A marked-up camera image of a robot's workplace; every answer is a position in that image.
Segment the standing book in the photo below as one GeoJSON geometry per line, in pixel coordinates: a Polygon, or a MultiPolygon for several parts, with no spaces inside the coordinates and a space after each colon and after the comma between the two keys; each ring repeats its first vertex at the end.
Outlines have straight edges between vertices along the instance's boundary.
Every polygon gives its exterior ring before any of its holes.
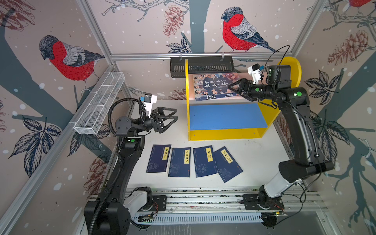
{"type": "Polygon", "coordinates": [[[218,174],[224,183],[243,172],[226,147],[215,151],[214,158],[218,174]]]}
{"type": "Polygon", "coordinates": [[[190,176],[190,159],[191,148],[172,148],[169,177],[189,177],[190,176]]]}
{"type": "Polygon", "coordinates": [[[194,148],[193,159],[196,178],[217,174],[217,168],[213,158],[213,147],[211,145],[194,148]]]}
{"type": "Polygon", "coordinates": [[[165,173],[167,170],[168,156],[170,154],[171,144],[154,144],[147,165],[147,173],[165,173]]]}

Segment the white wire mesh basket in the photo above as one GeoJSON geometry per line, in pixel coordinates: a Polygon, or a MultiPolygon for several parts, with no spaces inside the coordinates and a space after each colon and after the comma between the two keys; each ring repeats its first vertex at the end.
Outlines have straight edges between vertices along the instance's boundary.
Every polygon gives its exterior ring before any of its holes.
{"type": "Polygon", "coordinates": [[[74,129],[79,134],[98,134],[107,112],[124,81],[125,77],[122,72],[108,73],[106,79],[98,91],[96,91],[96,94],[74,126],[74,129]]]}

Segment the black wire basket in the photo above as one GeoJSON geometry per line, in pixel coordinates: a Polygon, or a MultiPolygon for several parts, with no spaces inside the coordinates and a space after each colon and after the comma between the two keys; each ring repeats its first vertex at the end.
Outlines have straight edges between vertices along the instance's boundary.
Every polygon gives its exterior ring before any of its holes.
{"type": "MultiPolygon", "coordinates": [[[[185,59],[187,57],[171,57],[170,72],[173,78],[185,78],[185,59]]],[[[231,56],[190,57],[189,73],[232,73],[234,63],[231,56]]]]}

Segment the book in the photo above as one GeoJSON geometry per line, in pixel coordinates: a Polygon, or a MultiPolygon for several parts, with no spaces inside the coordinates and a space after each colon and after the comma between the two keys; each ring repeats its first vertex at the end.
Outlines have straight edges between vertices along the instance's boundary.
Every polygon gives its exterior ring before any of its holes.
{"type": "Polygon", "coordinates": [[[224,183],[243,172],[226,147],[215,151],[214,158],[218,174],[221,176],[224,183]]]}
{"type": "Polygon", "coordinates": [[[147,173],[166,172],[168,156],[170,154],[171,144],[154,144],[147,164],[147,173]]]}
{"type": "Polygon", "coordinates": [[[194,99],[201,101],[238,96],[239,94],[227,88],[237,80],[239,80],[237,73],[195,74],[193,75],[194,99]]]}
{"type": "Polygon", "coordinates": [[[217,168],[213,158],[213,147],[211,145],[194,148],[193,159],[196,178],[217,174],[217,168]]]}
{"type": "Polygon", "coordinates": [[[168,169],[169,177],[189,177],[191,148],[172,148],[170,168],[168,169]]]}

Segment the red bird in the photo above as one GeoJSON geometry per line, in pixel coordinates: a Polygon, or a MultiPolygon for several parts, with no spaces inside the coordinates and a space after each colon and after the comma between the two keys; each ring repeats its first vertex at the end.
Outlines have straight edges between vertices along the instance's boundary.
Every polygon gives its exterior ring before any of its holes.
{"type": "Polygon", "coordinates": [[[74,81],[85,81],[94,72],[95,64],[103,59],[98,53],[89,52],[82,47],[71,46],[56,37],[47,35],[39,42],[39,49],[43,59],[49,58],[51,63],[66,78],[74,81]]]}
{"type": "Polygon", "coordinates": [[[234,50],[245,50],[246,52],[252,47],[264,47],[275,52],[269,47],[257,32],[256,27],[251,25],[243,15],[243,11],[237,7],[227,8],[222,17],[223,20],[223,39],[234,50]]]}

